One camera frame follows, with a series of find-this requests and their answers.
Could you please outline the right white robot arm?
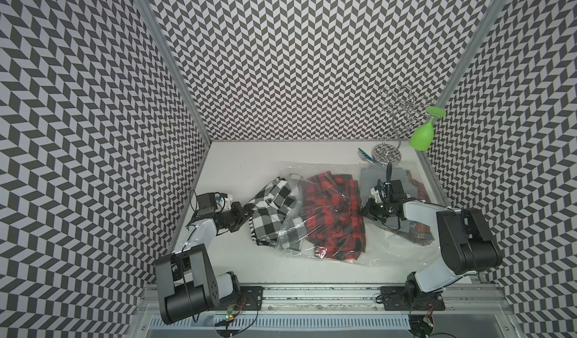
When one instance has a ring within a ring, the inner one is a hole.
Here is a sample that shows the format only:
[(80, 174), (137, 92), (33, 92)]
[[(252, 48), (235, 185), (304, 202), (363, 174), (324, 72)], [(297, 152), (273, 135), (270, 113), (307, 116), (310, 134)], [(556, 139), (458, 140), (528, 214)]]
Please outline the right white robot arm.
[(408, 302), (437, 293), (469, 273), (499, 267), (503, 261), (503, 251), (476, 208), (458, 210), (415, 198), (380, 203), (370, 198), (362, 215), (376, 222), (396, 218), (398, 228), (403, 222), (426, 225), (439, 243), (440, 257), (407, 277), (401, 294)]

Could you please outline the red black plaid shirt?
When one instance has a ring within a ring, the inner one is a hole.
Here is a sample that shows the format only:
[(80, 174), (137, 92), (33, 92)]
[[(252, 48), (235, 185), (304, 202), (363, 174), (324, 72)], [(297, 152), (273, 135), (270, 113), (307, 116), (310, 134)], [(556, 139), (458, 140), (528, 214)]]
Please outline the red black plaid shirt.
[(338, 261), (357, 260), (366, 251), (365, 218), (360, 217), (358, 181), (351, 174), (330, 171), (306, 179), (305, 207), (310, 213), (309, 242), (314, 256)]

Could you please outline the clear plastic vacuum bag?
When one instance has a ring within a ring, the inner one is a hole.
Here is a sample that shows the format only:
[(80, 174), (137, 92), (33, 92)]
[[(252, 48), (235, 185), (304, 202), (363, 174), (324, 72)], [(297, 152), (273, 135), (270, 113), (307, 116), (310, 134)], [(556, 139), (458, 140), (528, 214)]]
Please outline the clear plastic vacuum bag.
[(289, 163), (280, 173), (296, 202), (276, 239), (284, 255), (418, 268), (438, 257), (435, 228), (403, 213), (404, 201), (428, 199), (419, 176), (403, 165)]

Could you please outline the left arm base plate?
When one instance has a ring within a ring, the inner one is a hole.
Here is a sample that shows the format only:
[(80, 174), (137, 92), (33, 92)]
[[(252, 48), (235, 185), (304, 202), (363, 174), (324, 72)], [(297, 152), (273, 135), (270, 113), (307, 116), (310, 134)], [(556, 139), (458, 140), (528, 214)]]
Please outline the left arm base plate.
[(219, 300), (219, 304), (209, 311), (226, 311), (230, 306), (234, 310), (260, 311), (262, 307), (264, 287), (261, 285), (245, 285), (240, 287), (240, 291), (233, 292), (227, 297)]

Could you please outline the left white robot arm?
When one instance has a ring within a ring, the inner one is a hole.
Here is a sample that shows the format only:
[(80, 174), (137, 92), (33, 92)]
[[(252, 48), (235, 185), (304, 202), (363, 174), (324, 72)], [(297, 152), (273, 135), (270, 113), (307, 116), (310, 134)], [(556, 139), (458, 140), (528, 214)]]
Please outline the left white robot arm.
[(185, 245), (156, 260), (159, 310), (165, 324), (215, 309), (223, 300), (240, 295), (233, 272), (214, 273), (207, 248), (220, 230), (236, 232), (248, 218), (249, 213), (237, 201), (227, 211), (208, 208), (194, 213)]

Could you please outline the black white plaid shirt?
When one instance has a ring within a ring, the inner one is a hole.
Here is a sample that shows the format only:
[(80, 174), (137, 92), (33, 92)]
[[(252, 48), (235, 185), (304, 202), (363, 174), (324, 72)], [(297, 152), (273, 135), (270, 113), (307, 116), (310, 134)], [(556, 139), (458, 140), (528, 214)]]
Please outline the black white plaid shirt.
[(310, 213), (305, 207), (309, 185), (299, 174), (276, 177), (245, 205), (251, 213), (250, 234), (257, 245), (290, 257), (314, 257), (314, 245), (308, 240)]

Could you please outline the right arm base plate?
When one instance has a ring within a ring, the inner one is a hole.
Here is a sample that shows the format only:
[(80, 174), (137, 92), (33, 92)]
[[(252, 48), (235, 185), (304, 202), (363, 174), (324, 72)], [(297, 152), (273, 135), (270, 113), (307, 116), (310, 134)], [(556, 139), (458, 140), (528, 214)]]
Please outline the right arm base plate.
[(407, 292), (399, 285), (381, 286), (380, 302), (386, 311), (428, 312), (445, 311), (446, 305), (439, 291), (423, 293), (418, 289)]

